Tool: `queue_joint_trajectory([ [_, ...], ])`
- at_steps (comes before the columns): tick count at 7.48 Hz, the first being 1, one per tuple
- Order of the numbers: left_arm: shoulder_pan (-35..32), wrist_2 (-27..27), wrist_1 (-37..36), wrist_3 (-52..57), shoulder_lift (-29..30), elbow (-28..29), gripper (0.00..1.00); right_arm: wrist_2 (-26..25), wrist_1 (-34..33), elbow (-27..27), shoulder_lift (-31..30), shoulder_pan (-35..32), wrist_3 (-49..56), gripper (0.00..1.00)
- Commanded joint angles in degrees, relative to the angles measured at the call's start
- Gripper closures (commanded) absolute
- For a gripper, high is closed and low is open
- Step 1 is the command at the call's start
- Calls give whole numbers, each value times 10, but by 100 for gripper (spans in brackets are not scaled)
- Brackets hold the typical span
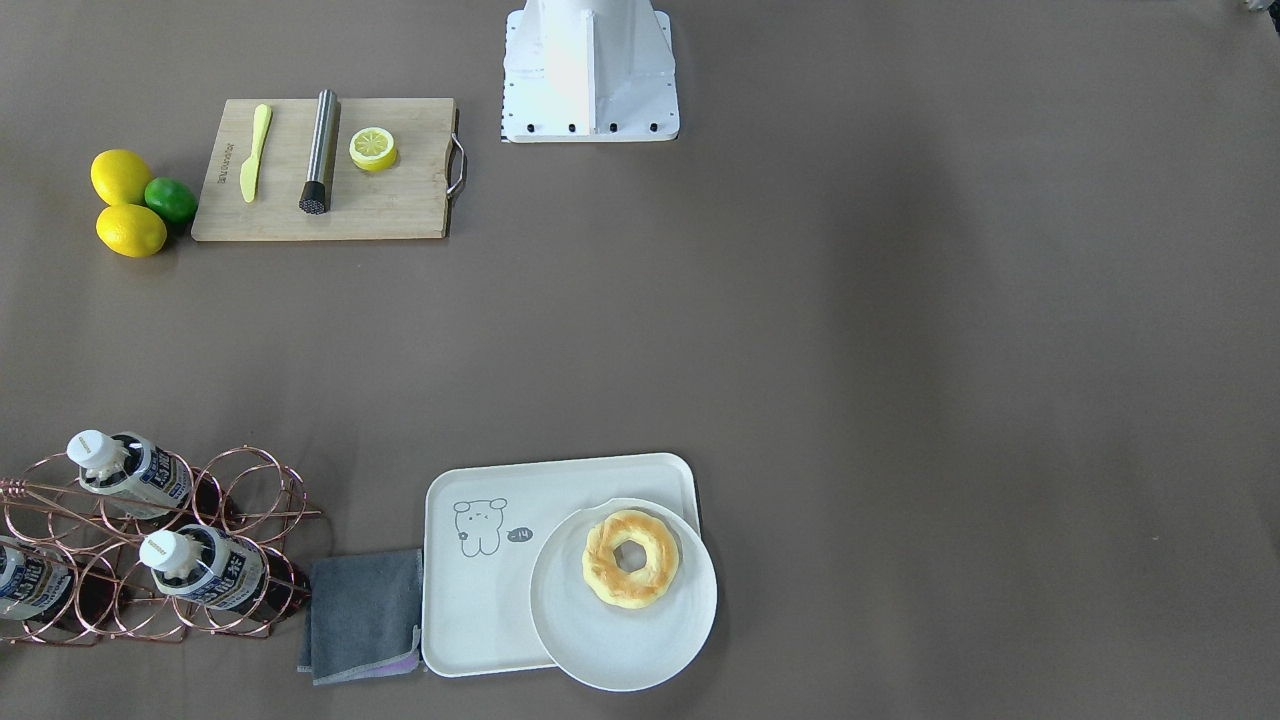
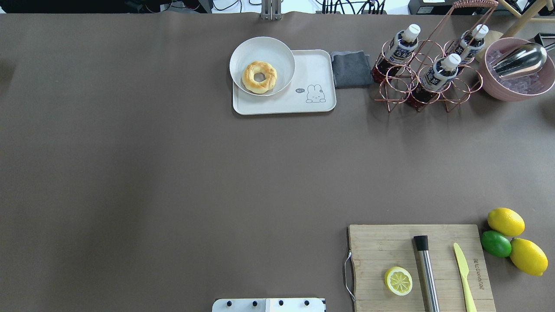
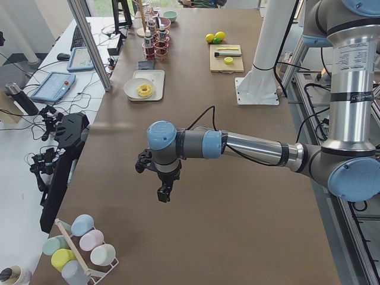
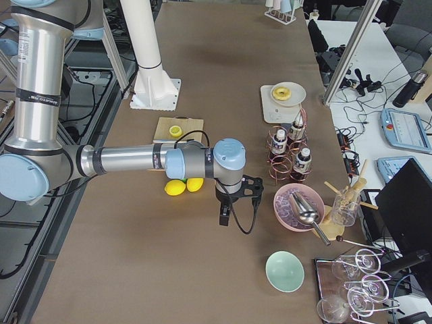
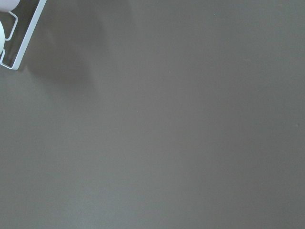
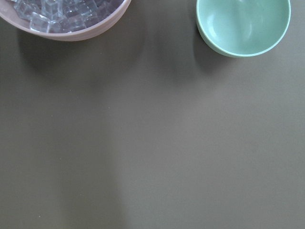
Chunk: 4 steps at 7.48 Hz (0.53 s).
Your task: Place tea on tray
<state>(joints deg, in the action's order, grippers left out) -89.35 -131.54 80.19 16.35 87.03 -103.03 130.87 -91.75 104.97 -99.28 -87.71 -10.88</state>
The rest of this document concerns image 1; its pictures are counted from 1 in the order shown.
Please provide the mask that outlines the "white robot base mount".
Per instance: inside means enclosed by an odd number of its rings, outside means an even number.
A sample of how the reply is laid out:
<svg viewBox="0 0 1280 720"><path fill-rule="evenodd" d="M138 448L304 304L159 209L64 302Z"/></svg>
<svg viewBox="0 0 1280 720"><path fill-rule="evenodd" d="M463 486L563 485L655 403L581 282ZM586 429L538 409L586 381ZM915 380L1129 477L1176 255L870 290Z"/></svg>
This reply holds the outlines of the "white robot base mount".
<svg viewBox="0 0 1280 720"><path fill-rule="evenodd" d="M506 17L500 138L639 143L678 137L671 18L649 1L527 1Z"/></svg>

